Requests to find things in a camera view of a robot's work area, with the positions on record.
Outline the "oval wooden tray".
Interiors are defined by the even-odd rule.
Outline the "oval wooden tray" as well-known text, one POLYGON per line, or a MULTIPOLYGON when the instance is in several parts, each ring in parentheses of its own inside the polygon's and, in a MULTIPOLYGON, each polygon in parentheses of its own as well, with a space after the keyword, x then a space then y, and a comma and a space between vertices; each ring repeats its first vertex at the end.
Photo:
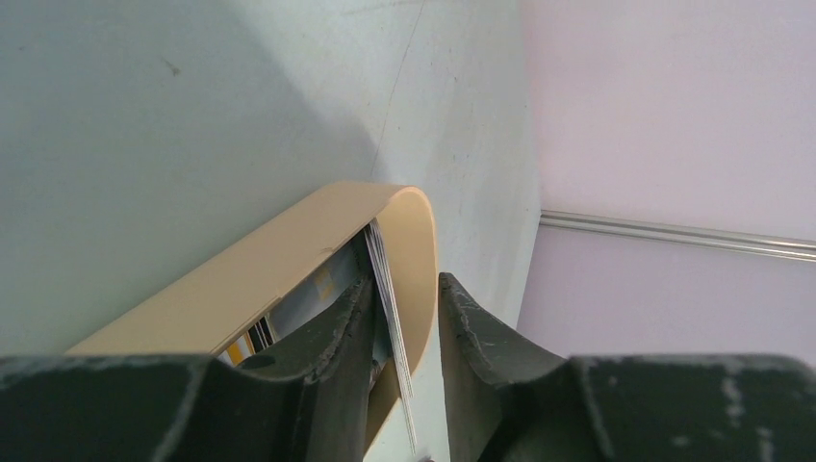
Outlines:
POLYGON ((407 362, 415 370, 438 308, 431 204, 413 186, 350 181, 311 193, 70 353, 221 353, 371 221, 381 230, 407 362))

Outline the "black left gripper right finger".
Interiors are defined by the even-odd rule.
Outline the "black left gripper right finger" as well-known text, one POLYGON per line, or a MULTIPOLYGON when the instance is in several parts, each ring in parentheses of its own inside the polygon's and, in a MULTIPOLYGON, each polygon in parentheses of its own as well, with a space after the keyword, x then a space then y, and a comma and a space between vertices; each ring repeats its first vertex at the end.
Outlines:
POLYGON ((811 461, 815 372, 771 354, 560 357, 439 277, 454 461, 811 461))

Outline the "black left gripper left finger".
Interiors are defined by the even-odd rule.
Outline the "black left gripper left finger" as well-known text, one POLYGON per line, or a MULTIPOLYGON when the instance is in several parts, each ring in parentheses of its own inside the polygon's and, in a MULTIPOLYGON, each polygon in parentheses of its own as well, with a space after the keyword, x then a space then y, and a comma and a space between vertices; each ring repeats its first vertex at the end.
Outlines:
POLYGON ((1 361, 5 461, 360 461, 373 282, 237 367, 207 354, 1 361))

